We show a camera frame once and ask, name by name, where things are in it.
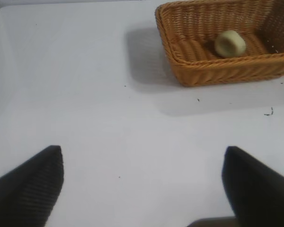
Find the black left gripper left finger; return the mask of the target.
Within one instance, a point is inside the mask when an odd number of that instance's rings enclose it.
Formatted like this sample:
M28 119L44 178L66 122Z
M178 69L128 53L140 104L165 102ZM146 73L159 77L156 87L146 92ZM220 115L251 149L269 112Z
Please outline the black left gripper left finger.
M50 145L0 177L0 227L43 227L64 182L62 149Z

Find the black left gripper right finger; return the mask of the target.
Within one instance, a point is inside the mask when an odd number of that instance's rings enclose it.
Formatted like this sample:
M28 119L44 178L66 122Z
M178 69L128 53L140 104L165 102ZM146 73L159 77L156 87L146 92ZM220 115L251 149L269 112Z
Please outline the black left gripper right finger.
M284 177L246 151L227 147L222 182L241 227L284 227Z

